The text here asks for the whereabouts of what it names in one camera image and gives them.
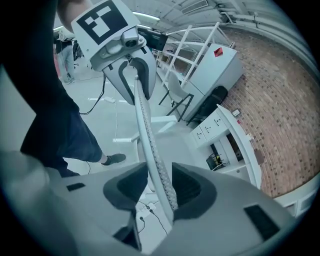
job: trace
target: gray floor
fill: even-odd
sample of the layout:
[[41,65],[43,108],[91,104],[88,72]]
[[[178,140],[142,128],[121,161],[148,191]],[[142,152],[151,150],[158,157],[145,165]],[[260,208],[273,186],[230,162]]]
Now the gray floor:
[[[103,76],[101,72],[95,72],[88,68],[85,59],[81,58],[77,61],[77,63],[79,63],[79,66],[77,66],[75,69],[76,82],[67,84],[64,87],[68,94],[80,107],[80,112],[87,112],[95,103],[94,100],[88,99],[97,98],[101,93]],[[131,66],[127,67],[124,70],[124,76],[126,77],[128,84],[132,86],[132,89],[134,85],[134,77],[136,74],[136,70]],[[167,97],[163,101],[163,103],[159,105],[160,100],[166,94],[166,89],[161,86],[161,83],[162,81],[157,76],[154,92],[149,101],[152,117],[165,116],[172,109],[171,99],[169,97]],[[113,85],[108,82],[108,80],[105,85],[104,97],[114,98],[116,100],[116,103],[100,101],[89,115],[83,115],[82,118],[96,137],[102,151],[106,155],[123,153],[126,155],[126,161],[118,165],[112,165],[110,167],[102,166],[100,163],[89,163],[91,174],[108,171],[110,169],[116,169],[118,167],[130,165],[139,161],[137,157],[137,148],[133,143],[113,142],[113,139],[115,138],[130,138],[138,132],[135,108],[127,103],[119,102],[119,100],[121,101],[124,99],[116,91]],[[154,128],[154,130],[156,131],[161,126],[163,126],[163,124],[160,124],[160,126],[153,125],[152,128]],[[178,133],[187,133],[191,130],[192,129],[190,127],[186,127],[184,121],[181,121],[173,128],[171,128],[171,131],[175,131]],[[173,159],[175,153],[172,151],[171,153],[166,155],[170,156],[170,159]],[[66,159],[66,161],[69,164],[68,168],[70,170],[81,175],[88,174],[90,168],[86,162],[82,162],[76,159]],[[140,200],[143,203],[148,204],[150,202],[158,201],[158,197],[155,194],[143,194]],[[166,219],[161,204],[157,202],[155,204],[155,207],[155,214],[159,217],[164,228],[169,232],[171,227]],[[146,210],[146,207],[142,203],[138,203],[136,208],[138,212],[137,216],[139,216],[139,214],[141,214],[142,212],[147,212],[146,214],[149,213],[149,211]],[[142,244],[142,252],[148,254],[152,252],[157,247],[157,245],[166,237],[166,233],[160,225],[158,219],[152,214],[146,216],[144,220],[145,227],[139,234],[139,236]],[[141,220],[137,219],[137,226],[138,230],[140,231],[142,230],[144,223]]]

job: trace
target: floor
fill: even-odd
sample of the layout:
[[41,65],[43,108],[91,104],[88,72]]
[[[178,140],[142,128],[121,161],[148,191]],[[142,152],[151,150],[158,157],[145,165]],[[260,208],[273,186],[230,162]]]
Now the floor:
[[[95,72],[87,67],[87,62],[84,58],[77,60],[76,63],[79,64],[79,66],[77,66],[74,70],[76,82],[67,84],[64,87],[67,93],[78,104],[80,112],[85,113],[92,108],[96,102],[95,99],[101,93],[103,77],[101,72]],[[134,77],[136,74],[136,70],[131,66],[124,70],[124,76],[126,77],[126,80],[130,86],[133,86]],[[165,116],[172,109],[171,100],[169,97],[167,97],[161,105],[158,105],[165,94],[166,89],[161,86],[161,80],[157,76],[152,98],[149,101],[152,117]],[[135,147],[134,143],[113,142],[113,139],[115,138],[130,138],[138,132],[135,108],[128,103],[121,102],[124,99],[115,90],[113,85],[108,82],[108,80],[105,85],[105,93],[103,97],[114,98],[116,102],[110,103],[105,100],[100,101],[90,114],[82,115],[82,118],[96,137],[102,151],[106,155],[123,153],[126,155],[126,160],[121,164],[114,164],[110,167],[106,167],[102,166],[100,163],[86,163],[76,159],[66,159],[68,162],[68,168],[74,172],[78,172],[81,175],[86,175],[89,172],[90,174],[107,172],[110,169],[116,169],[139,161],[137,157],[137,148]],[[156,124],[152,125],[152,128],[154,131],[156,131],[162,126],[163,124]],[[188,132],[191,130],[192,128],[186,127],[183,121],[171,128],[171,131],[176,132]],[[141,231],[139,236],[142,244],[142,252],[148,254],[151,253],[166,237],[166,232],[164,229],[169,232],[171,226],[167,221],[156,194],[144,193],[140,198],[140,201],[141,202],[139,202],[136,206],[136,222],[138,231]],[[151,208],[155,207],[154,213],[159,220],[157,217],[150,214],[149,210],[146,209],[144,204],[152,204],[153,206]],[[140,216],[144,217],[145,227],[144,223],[139,219]]]
[[320,171],[319,84],[282,45],[244,30],[223,30],[244,68],[223,106],[240,110],[242,127],[264,155],[261,189],[281,196]]

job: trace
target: cabinet drawer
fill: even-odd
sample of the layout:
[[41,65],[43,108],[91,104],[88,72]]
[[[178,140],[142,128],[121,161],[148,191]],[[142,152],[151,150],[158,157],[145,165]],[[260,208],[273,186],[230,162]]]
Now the cabinet drawer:
[[192,131],[192,134],[198,146],[201,146],[207,142],[204,133],[199,126]]
[[204,137],[207,141],[227,130],[227,126],[217,113],[212,113],[208,116],[208,118],[204,120],[199,127],[203,131]]

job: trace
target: chair leg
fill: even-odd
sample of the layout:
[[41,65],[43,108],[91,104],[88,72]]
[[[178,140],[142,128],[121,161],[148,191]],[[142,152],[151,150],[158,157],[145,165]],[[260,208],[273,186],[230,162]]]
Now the chair leg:
[[170,116],[170,114],[171,114],[173,111],[175,111],[175,110],[186,100],[186,98],[188,98],[188,96],[185,97],[184,99],[180,100],[180,102],[179,102],[177,105],[175,105],[175,107],[167,114],[167,116]]
[[180,122],[180,121],[181,121],[181,119],[182,119],[182,117],[184,116],[185,112],[187,111],[187,108],[189,107],[189,105],[190,105],[190,103],[191,103],[192,99],[194,98],[194,96],[193,96],[193,95],[190,95],[190,94],[189,94],[188,96],[190,96],[190,99],[189,99],[188,103],[185,105],[184,111],[182,112],[182,114],[181,114],[181,116],[180,116],[180,118],[179,118],[178,122]]
[[160,101],[159,105],[161,105],[161,103],[165,100],[165,98],[168,96],[169,91],[164,95],[163,99]]

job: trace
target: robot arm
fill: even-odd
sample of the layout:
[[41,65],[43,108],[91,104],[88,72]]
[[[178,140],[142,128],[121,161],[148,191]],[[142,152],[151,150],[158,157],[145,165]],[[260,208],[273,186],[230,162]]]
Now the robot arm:
[[143,93],[150,99],[156,81],[156,62],[143,36],[138,34],[139,20],[120,0],[105,0],[86,10],[71,26],[95,71],[102,71],[131,105],[134,95],[123,70],[130,64],[138,72]]

